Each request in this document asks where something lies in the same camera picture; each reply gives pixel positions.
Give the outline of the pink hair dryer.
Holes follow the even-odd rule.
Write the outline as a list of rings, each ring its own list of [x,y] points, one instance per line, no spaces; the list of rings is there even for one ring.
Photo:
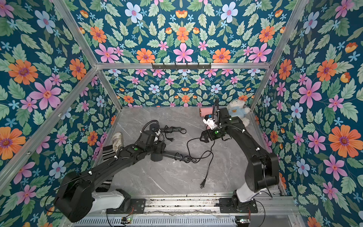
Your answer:
[[[213,113],[213,107],[201,107],[199,109],[199,116],[205,117],[206,115],[211,115]]]

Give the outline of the dark grey hair dryer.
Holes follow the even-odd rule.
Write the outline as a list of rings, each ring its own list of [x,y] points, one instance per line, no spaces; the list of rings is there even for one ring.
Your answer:
[[[181,134],[185,134],[187,132],[187,130],[182,127],[174,127],[174,126],[160,127],[159,124],[151,124],[149,129],[156,133],[166,133],[166,134],[174,133],[174,132],[179,132]]]
[[[150,159],[154,162],[160,162],[163,158],[170,158],[185,163],[194,162],[194,159],[189,155],[183,155],[179,152],[165,151],[164,149],[153,151],[150,155]]]

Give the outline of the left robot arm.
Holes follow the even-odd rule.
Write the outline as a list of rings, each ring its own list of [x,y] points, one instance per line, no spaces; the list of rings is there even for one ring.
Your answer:
[[[135,143],[120,147],[113,157],[102,164],[81,173],[67,174],[54,199],[55,208],[73,223],[89,213],[119,208],[124,203],[127,193],[97,192],[96,189],[147,155],[161,153],[165,143],[160,136],[161,130],[155,128],[143,131]]]

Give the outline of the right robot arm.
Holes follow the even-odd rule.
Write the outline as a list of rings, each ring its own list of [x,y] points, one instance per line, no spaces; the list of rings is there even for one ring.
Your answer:
[[[245,154],[248,165],[244,173],[245,183],[233,192],[237,203],[247,203],[263,190],[279,184],[279,163],[276,154],[267,152],[247,131],[238,116],[231,116],[227,108],[217,110],[217,114],[202,114],[208,128],[202,132],[200,141],[224,139],[228,135],[235,140]]]

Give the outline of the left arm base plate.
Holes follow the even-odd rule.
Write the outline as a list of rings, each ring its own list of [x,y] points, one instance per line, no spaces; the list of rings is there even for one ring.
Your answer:
[[[117,209],[111,209],[110,214],[143,214],[146,199],[127,199]]]

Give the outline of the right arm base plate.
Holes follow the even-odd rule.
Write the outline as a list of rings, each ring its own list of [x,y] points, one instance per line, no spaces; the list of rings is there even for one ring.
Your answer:
[[[215,205],[221,213],[258,213],[256,201],[240,202],[236,197],[220,198]]]

